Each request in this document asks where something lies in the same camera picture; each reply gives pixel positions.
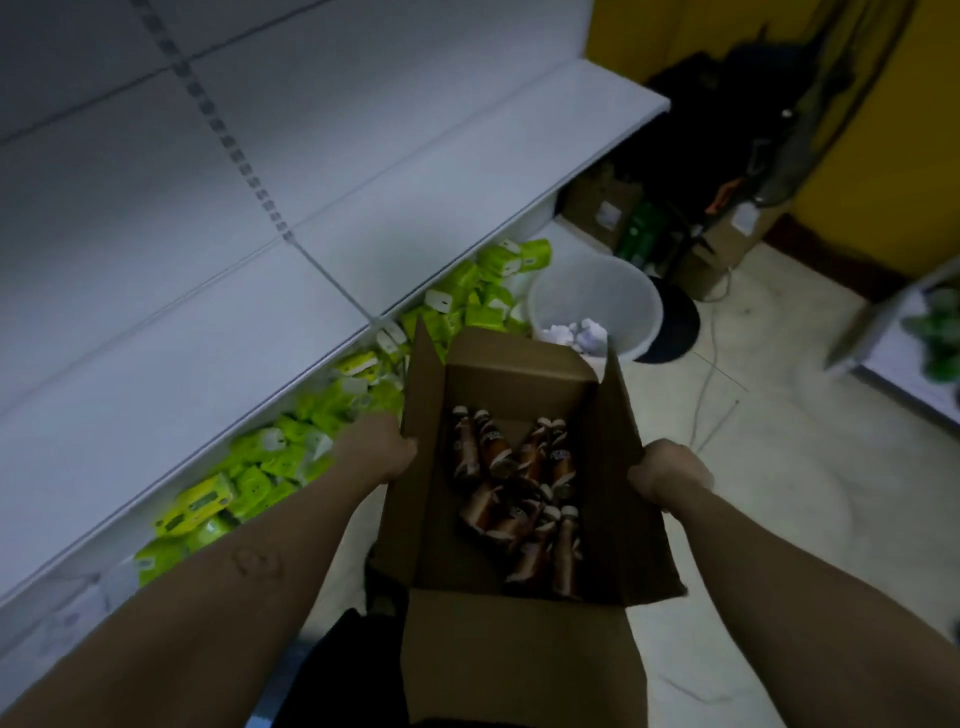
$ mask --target shelf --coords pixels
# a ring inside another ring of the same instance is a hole
[[[0,421],[0,604],[365,328],[275,244]]]
[[[297,238],[382,315],[668,108],[570,61],[297,226]]]
[[[933,407],[937,412],[960,424],[956,384],[937,384],[923,374],[926,346],[900,325],[905,316],[926,313],[924,294],[911,290],[903,297],[897,315],[871,349],[862,365],[886,379],[906,394]]]

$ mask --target black round base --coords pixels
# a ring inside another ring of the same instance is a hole
[[[663,301],[663,326],[646,353],[636,358],[644,364],[665,364],[693,349],[700,335],[700,312],[689,296],[673,283],[650,278]]]

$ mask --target hand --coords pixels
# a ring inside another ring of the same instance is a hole
[[[651,443],[643,459],[627,472],[627,480],[647,500],[672,511],[691,489],[713,489],[713,474],[699,457],[670,440]]]
[[[399,477],[417,455],[417,440],[404,438],[389,412],[370,412],[340,433],[333,444],[338,465],[357,470],[372,486]]]

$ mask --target brown baseboard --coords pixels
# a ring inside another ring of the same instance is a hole
[[[763,236],[763,241],[872,303],[886,301],[910,282],[907,276],[864,254],[828,243],[789,213]]]

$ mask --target forearm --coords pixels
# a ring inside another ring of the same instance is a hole
[[[915,616],[703,488],[664,505],[791,728],[960,724],[960,662]]]
[[[338,463],[187,559],[124,604],[0,724],[243,725],[371,479]]]

